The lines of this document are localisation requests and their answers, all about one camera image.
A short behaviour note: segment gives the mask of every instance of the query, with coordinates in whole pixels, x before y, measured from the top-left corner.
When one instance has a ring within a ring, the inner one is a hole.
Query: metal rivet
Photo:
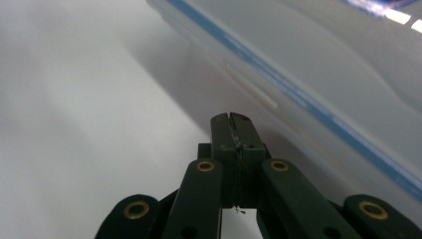
[[[271,168],[276,171],[287,171],[289,166],[283,161],[272,161]]]
[[[145,216],[149,211],[149,205],[145,201],[134,201],[124,208],[124,216],[127,219],[135,220]]]
[[[385,220],[388,218],[388,213],[385,211],[383,207],[378,205],[377,203],[370,202],[370,201],[361,201],[359,203],[359,209],[365,215],[377,219],[377,220]]]
[[[201,161],[201,162],[198,162],[198,164],[196,164],[196,168],[199,171],[211,171],[211,170],[214,170],[215,165],[214,163],[209,162],[209,161]]]

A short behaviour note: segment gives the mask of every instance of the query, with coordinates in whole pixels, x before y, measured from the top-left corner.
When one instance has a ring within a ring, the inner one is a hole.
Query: white surface
[[[312,168],[144,2],[0,9],[0,238],[94,238],[125,197],[176,189],[223,112],[250,117],[274,155]],[[254,212],[226,211],[222,238],[260,238],[255,225]]]

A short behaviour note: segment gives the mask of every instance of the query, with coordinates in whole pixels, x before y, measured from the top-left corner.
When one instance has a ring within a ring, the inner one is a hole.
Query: screw hole
[[[361,201],[359,203],[359,209],[368,217],[377,220],[385,220],[388,218],[387,211],[378,205],[377,203],[370,202],[370,201]]]
[[[201,161],[198,164],[196,164],[196,168],[199,171],[211,171],[214,169],[214,163],[209,161]]]
[[[145,216],[149,211],[149,205],[145,201],[135,201],[128,204],[123,211],[127,219],[135,220]]]
[[[325,227],[323,228],[323,234],[329,239],[339,239],[341,238],[341,234],[332,227]]]
[[[194,227],[185,227],[180,232],[180,235],[185,239],[193,239],[196,238],[196,235],[198,234],[198,231]]]
[[[271,167],[276,171],[287,171],[289,166],[282,161],[273,161]]]

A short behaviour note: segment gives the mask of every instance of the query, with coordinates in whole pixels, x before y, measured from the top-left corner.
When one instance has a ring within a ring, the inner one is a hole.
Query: green-black plastic part
[[[412,221],[385,201],[373,196],[347,197],[342,214],[364,238],[422,238],[422,231]]]
[[[264,193],[257,208],[257,223],[264,239],[289,238],[283,222]]]
[[[361,238],[290,162],[264,161],[261,185],[289,239]]]
[[[220,238],[222,179],[223,168],[218,161],[191,162],[161,239]]]
[[[133,195],[119,202],[103,222],[96,239],[139,239],[154,234],[154,225],[160,213],[156,199]]]
[[[266,148],[251,120],[230,113],[211,119],[212,158],[224,167],[223,206],[256,208],[260,195],[258,168]]]

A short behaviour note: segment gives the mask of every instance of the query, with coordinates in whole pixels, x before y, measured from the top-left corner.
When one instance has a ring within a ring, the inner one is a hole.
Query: blue line
[[[180,12],[190,18],[190,20],[198,24],[202,29],[236,54],[239,58],[254,67],[275,87],[298,103],[337,136],[346,141],[351,147],[377,166],[392,180],[412,194],[419,202],[422,202],[422,182],[420,180],[411,175],[378,148],[370,144],[365,138],[351,129],[351,127],[334,116],[330,111],[320,105],[300,88],[295,86],[295,84],[289,81],[286,77],[281,75],[274,68],[247,49],[243,44],[239,43],[229,34],[201,15],[185,1],[168,1]]]

